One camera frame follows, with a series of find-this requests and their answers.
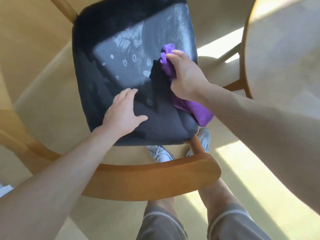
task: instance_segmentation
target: leg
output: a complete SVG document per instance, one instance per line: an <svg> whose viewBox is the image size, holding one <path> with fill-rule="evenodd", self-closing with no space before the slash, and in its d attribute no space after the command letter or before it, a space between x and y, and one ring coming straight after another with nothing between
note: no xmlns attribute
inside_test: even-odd
<svg viewBox="0 0 320 240"><path fill-rule="evenodd" d="M147 146L147 149L158 163L174 160L163 146ZM174 197L148 201L137 240L186 240L187 234L178 220L174 203Z"/></svg>
<svg viewBox="0 0 320 240"><path fill-rule="evenodd" d="M211 138L209 130L201 129L197 136L205 152L208 152ZM187 156L192 154L191 150L187 152ZM254 223L222 179L198 192L207 208L208 239L271 240Z"/></svg>

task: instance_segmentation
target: cloth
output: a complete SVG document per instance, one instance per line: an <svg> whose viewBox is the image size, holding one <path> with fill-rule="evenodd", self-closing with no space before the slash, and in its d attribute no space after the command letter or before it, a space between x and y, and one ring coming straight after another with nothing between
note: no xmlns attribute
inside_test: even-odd
<svg viewBox="0 0 320 240"><path fill-rule="evenodd" d="M238 204L229 204L210 220L208 240L271 240ZM182 223L159 206L146 210L137 240L187 240Z"/></svg>
<svg viewBox="0 0 320 240"><path fill-rule="evenodd" d="M162 70L170 77L170 81L172 82L174 78L176 78L176 70L174 69L173 64L170 60L167 60L166 54L172 54L172 51L175 50L174 44L166 44L161 49L161 67ZM193 101L188 101L184 99L178 98L176 95L173 95L172 102L174 107L178 109L182 109L187 113L190 113L194 116L198 125L201 127L205 127L214 117L213 114L202 106L201 104Z"/></svg>

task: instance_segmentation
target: shorts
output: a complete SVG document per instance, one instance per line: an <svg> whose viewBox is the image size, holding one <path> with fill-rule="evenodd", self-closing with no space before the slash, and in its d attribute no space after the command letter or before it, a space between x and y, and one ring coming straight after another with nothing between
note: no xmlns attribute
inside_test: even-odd
<svg viewBox="0 0 320 240"><path fill-rule="evenodd" d="M244 207L229 204L209 221L209 240L271 240ZM160 206L147 209L137 240L187 240L181 222Z"/></svg>

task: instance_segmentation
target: shoe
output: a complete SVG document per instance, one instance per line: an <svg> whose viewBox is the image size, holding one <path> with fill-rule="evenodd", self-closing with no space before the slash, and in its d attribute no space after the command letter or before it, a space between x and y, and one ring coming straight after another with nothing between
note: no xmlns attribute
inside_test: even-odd
<svg viewBox="0 0 320 240"><path fill-rule="evenodd" d="M197 137L199 138L199 141L201 142L201 145L204 149L205 152L208 152L210 150L209 148L209 144L211 141L211 134L210 131L206 128L202 128L201 130L199 130L199 133L197 134ZM187 153L186 153L186 157L192 156L193 152L190 149Z"/></svg>
<svg viewBox="0 0 320 240"><path fill-rule="evenodd" d="M147 145L151 157L158 163L168 162L174 160L174 156L168 152L162 145Z"/></svg>

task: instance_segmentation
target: floor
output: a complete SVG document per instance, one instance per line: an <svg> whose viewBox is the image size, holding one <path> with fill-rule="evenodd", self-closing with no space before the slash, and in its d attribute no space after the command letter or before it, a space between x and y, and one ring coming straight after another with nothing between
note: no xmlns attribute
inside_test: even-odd
<svg viewBox="0 0 320 240"><path fill-rule="evenodd" d="M197 46L200 48L244 26L254 0L188 0ZM215 64L200 57L212 83L234 81L239 60ZM15 103L30 134L49 149L65 153L89 135L82 112L68 43ZM222 168L222 179L253 220L274 240L317 239L320 217L292 195L264 164L217 118L211 131L210 153ZM182 157L187 145L166 146ZM13 187L30 172L13 153L0 147L0 182ZM104 162L118 165L152 163L145 147L112 147ZM135 239L146 202L108 201L81 196L56 239ZM189 239L206 239L206 210L197 192L177 197L177 212Z"/></svg>

